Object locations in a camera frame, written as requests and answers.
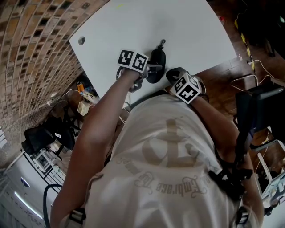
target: desk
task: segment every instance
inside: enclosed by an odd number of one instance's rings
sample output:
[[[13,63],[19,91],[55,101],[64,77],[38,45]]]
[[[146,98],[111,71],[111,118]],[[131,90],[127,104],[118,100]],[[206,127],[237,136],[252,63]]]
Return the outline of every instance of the desk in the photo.
[[[85,38],[82,45],[80,37]],[[166,70],[183,67],[195,75],[236,57],[206,0],[111,0],[77,30],[70,43],[102,97],[116,81],[121,49],[150,56],[162,39],[166,40]],[[142,88],[130,95],[131,103],[167,85],[165,76],[156,84],[144,80]]]

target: person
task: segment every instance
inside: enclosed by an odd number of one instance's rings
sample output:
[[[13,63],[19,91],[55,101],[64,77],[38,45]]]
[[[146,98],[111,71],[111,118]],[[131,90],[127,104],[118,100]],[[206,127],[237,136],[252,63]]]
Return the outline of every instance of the person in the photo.
[[[240,203],[208,172],[221,169],[214,146],[233,162],[238,130],[201,97],[191,106],[173,95],[138,104],[103,168],[128,90],[138,77],[124,69],[90,111],[53,203],[51,227],[64,227],[76,208],[85,208],[85,228],[231,227]],[[253,169],[248,154],[243,167]],[[252,227],[260,227],[264,208],[254,176],[243,185]]]

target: brick wall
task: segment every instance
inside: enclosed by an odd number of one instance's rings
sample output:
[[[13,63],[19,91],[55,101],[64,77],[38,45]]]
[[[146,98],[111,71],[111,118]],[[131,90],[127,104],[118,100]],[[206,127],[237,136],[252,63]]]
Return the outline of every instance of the brick wall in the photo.
[[[49,113],[51,94],[62,95],[83,72],[68,40],[107,1],[0,3],[0,126],[10,148],[0,166],[19,153],[24,131]]]

